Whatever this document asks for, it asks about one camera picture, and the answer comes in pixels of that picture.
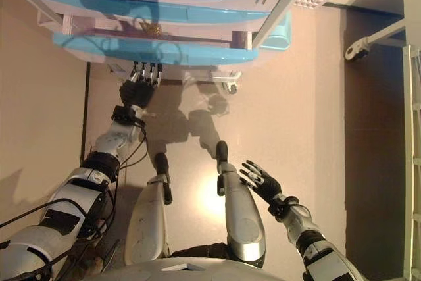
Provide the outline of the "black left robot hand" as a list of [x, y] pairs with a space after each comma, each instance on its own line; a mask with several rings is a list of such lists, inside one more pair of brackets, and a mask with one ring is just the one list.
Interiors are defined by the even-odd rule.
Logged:
[[133, 69], [129, 78], [121, 85], [119, 94], [125, 107], [132, 105], [146, 109], [154, 95], [155, 90], [161, 83], [163, 65], [150, 63], [147, 72], [147, 63], [134, 61]]

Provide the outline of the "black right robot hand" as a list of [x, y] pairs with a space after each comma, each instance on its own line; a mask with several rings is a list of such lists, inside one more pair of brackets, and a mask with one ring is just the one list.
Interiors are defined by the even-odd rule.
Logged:
[[282, 194], [280, 183], [253, 161], [246, 160], [241, 165], [240, 181], [269, 205], [273, 204], [275, 198]]

